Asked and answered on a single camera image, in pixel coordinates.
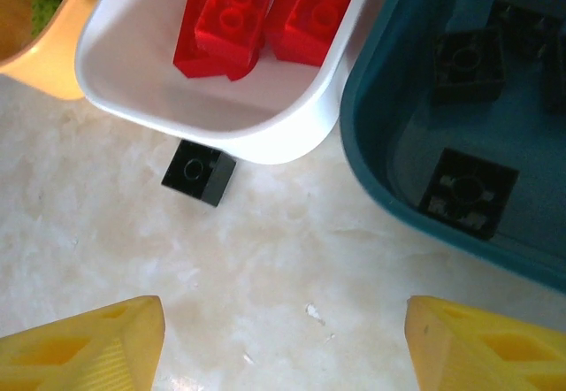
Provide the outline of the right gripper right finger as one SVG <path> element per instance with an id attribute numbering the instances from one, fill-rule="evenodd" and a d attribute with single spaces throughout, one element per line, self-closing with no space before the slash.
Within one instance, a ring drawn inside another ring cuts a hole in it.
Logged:
<path id="1" fill-rule="evenodd" d="M 405 338 L 421 390 L 565 388 L 565 334 L 554 329 L 414 295 Z"/>

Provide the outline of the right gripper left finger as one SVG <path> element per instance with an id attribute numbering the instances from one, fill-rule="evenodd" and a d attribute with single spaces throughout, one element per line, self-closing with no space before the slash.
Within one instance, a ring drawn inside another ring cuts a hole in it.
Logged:
<path id="1" fill-rule="evenodd" d="M 138 296 L 1 339 L 3 390 L 150 390 L 164 310 Z"/>

